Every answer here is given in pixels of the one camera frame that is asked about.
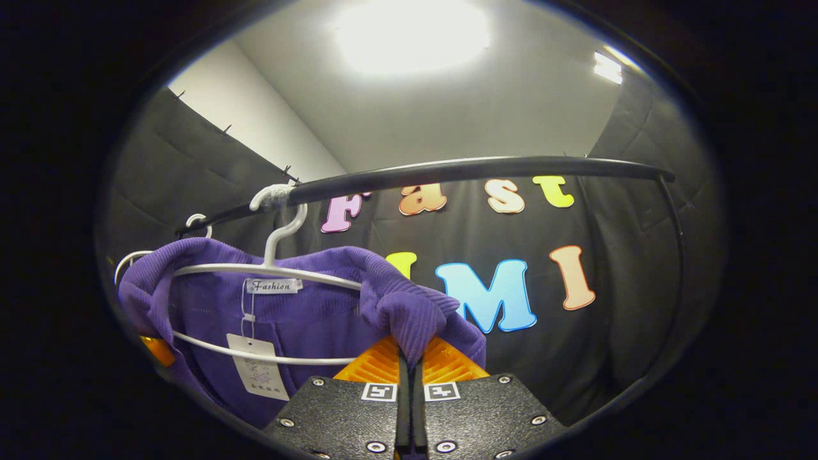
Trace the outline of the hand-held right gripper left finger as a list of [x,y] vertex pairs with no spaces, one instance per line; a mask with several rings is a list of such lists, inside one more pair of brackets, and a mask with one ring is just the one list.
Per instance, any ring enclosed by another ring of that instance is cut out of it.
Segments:
[[411,451],[409,376],[385,337],[333,378],[311,376],[264,434],[318,459],[401,459]]

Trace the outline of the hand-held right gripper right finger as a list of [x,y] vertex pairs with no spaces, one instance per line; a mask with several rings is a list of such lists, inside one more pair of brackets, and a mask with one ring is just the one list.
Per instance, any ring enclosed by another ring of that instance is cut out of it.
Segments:
[[441,338],[428,344],[410,383],[415,458],[523,457],[567,431],[517,376],[489,374]]

